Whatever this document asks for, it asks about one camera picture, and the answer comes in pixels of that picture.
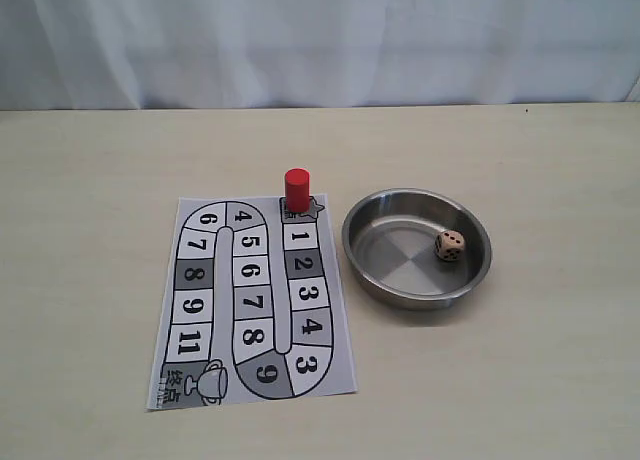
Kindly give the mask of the round steel dish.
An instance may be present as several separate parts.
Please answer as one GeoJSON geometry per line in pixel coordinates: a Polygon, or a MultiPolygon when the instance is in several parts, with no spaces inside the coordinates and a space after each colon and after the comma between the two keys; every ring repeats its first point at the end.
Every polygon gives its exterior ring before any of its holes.
{"type": "Polygon", "coordinates": [[[491,267],[492,244],[466,207],[442,194],[391,188],[359,200],[342,225],[342,244],[354,277],[372,298],[404,310],[452,306],[478,286],[491,267]],[[456,230],[465,251],[440,260],[436,236],[456,230]]]}

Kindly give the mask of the red cylinder game piece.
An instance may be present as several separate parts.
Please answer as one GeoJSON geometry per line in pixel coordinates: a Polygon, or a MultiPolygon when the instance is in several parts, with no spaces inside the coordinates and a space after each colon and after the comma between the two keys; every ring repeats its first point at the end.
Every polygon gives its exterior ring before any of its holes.
{"type": "Polygon", "coordinates": [[[310,173],[304,168],[293,168],[284,175],[285,204],[293,213],[304,213],[310,208],[310,173]]]}

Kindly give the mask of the wooden die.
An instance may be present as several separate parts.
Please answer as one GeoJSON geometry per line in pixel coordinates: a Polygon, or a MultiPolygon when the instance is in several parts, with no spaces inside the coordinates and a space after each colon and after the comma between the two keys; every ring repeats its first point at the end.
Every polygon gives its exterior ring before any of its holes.
{"type": "Polygon", "coordinates": [[[444,230],[436,236],[434,251],[440,260],[455,262],[465,251],[465,238],[456,230],[444,230]]]}

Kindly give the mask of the paper number game board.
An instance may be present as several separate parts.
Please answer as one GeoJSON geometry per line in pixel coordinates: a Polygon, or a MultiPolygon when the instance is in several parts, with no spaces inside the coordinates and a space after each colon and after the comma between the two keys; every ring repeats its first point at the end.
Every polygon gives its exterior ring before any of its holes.
{"type": "Polygon", "coordinates": [[[356,389],[327,196],[180,199],[148,408],[356,389]]]}

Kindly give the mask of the white curtain backdrop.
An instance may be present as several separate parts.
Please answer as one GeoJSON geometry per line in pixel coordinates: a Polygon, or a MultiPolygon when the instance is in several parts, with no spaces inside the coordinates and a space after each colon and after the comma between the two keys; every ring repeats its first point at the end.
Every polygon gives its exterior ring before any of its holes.
{"type": "Polygon", "coordinates": [[[1,0],[5,110],[638,97],[639,0],[1,0]]]}

